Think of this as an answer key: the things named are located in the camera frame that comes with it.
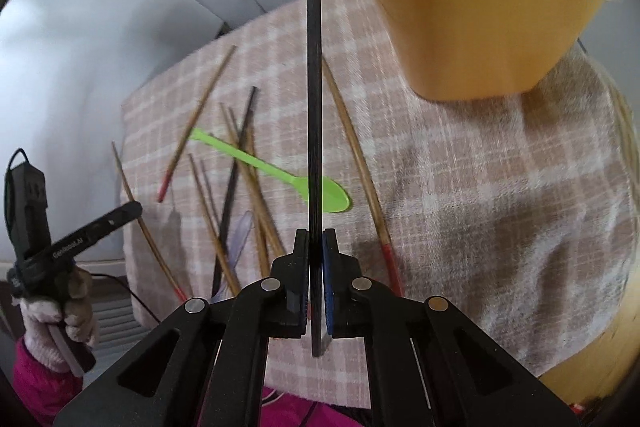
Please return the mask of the brown chopstick long diagonal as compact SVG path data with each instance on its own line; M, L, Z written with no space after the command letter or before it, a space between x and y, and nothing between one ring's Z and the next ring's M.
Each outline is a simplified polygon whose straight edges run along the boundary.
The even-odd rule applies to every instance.
M235 150L241 150L239 148L240 141L238 132L236 132L235 125L232 118L223 105L220 106L222 116L224 116L224 124L226 125L229 143L235 148ZM240 161L240 171L242 173L243 180L247 187L248 195L250 195L250 202L252 203L254 210L257 213L257 218L264 230L267 242L271 247L273 254L276 257L282 257L286 255L280 236L277 232L277 228L271 217L271 213L266 205L265 199L262 197L262 191L260 191L259 183L256 176L252 173L250 165L244 161Z

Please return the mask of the clear purple plastic spoon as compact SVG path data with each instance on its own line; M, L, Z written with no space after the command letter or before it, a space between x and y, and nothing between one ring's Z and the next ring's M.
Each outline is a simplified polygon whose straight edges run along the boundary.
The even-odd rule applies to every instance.
M238 265L242 252L244 251L248 236L253 228L253 222L253 213L250 210L245 211L236 224L231 235L231 239L228 240L228 261L232 272L235 272L235 268ZM220 276L220 281L214 284L213 296L209 299L210 303L216 303L221 300L224 295L224 291L229 286L229 284L224 280L224 274L222 274L221 269L217 269L215 273Z

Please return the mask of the brown chopstick short diagonal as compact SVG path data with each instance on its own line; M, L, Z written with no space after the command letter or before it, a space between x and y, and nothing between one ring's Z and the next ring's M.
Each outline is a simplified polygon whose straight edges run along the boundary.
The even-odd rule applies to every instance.
M238 138L240 139L240 127L238 125L238 122L236 121L233 110L229 108L228 111L229 111L229 116L232 120L232 124L235 127L236 132L238 132ZM245 135L245 145L243 145L243 148L248 153L252 153L252 154L255 153L253 124L248 125L248 130ZM253 167L248 167L248 169L250 169L250 173L252 174L252 177L256 182L256 184L259 185L256 169ZM268 253L268 245L267 245L267 239L265 236L265 231L264 231L264 228L262 227L262 222L260 222L260 219L258 217L256 208L257 207L253 205L254 221L255 221L254 223L255 244L256 244L257 258L259 263L260 276L264 278L264 277L268 277L269 275L269 253Z

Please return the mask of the brown chopstick vertical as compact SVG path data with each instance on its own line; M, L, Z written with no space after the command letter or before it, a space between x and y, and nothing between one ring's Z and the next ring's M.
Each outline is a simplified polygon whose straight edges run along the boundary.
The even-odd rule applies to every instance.
M114 156L117 172L120 176L120 179L122 179L122 188L124 189L129 202L133 202L134 193L132 193L131 187L126 177L126 173L124 171L124 168L122 168L122 161L120 160L119 153L118 153L116 144L114 142L111 142L111 149ZM186 300L188 300L188 295L186 295L186 292L179 285L178 281L175 278L175 275L172 274L171 269L169 268L169 265L167 264L164 257L160 253L160 250L157 247L157 243L155 242L155 239L151 233L151 230L146 225L143 217L138 218L137 221L138 221L138 225L141 230L141 233L145 239L145 242L148 244L150 251L152 253L152 256L155 262L157 263L158 267L160 268L160 271L162 271L162 273L164 274L164 277L166 277L168 284L176 294L180 303L185 303Z

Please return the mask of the black chopstick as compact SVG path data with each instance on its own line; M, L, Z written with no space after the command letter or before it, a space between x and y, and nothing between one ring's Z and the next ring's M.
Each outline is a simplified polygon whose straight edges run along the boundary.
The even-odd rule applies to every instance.
M324 303L322 239L322 17L321 0L307 0L307 116L309 268L311 354L323 355L322 306Z
M250 127L250 121L252 120L257 91L258 89L256 87L253 87L252 91L250 91L250 98L248 99L245 106L245 110L244 110L242 127L240 129L236 129L236 134L238 135L238 139L236 139L236 142L238 142L238 145L236 146L237 148L243 148L245 145L245 142L246 142L245 135L246 135L247 129ZM231 254L232 249L229 243L229 228L231 223L235 189L236 189L236 184L238 183L238 176L239 176L239 164L236 160L234 160L231 171L230 171L226 196L224 196L224 208L222 208L222 217L219 225L219 239L221 241L222 246L224 246L224 252L226 253L227 260L229 262L232 260L232 254ZM214 281L212 286L212 298L210 298L210 301L212 303L220 295L221 283L222 283L221 264L219 262L216 262L216 267L214 271Z

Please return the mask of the brown chopstick crossing low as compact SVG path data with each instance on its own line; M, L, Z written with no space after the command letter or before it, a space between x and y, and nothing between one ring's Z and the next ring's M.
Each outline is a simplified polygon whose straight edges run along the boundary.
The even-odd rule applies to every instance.
M195 182L196 193L198 193L198 201L200 202L200 208L206 224L209 239L212 242L216 254L216 259L220 265L222 275L224 276L224 279L226 280L227 285L231 291L231 295L233 297L236 297L241 291L241 285L238 278L230 268L227 256L224 253L224 246L222 246L222 243L215 229L214 220L207 206L203 185L201 184L200 177L198 176L198 168L196 168L195 160L191 153L188 154L188 158L192 176Z

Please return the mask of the green plastic spoon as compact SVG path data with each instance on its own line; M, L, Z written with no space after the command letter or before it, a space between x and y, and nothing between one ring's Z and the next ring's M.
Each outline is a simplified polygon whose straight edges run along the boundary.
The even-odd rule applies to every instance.
M271 178L291 185L305 202L309 202L309 180L306 176L294 176L292 173L246 153L245 150L240 150L234 145L215 138L200 128L194 128L191 131L190 139L213 147L218 152L242 161L247 166L254 167L267 176L271 176ZM328 176L324 176L321 182L322 211L325 213L340 213L349 210L351 205L352 200L344 188Z

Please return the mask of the pink plaid cloth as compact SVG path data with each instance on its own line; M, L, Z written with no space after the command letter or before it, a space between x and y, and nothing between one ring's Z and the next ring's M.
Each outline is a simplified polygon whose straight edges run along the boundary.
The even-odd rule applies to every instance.
M322 0L323 52L378 191L404 294L449 299L532 373L584 349L613 320L637 244L637 145L613 79L574 48L509 98L431 103L402 77L373 0ZM221 204L232 161L193 142L160 180L202 95L198 124L254 98L255 147L307 167L306 3L232 31L145 83L122 106L122 163L171 270L212 289L214 248L192 168Z

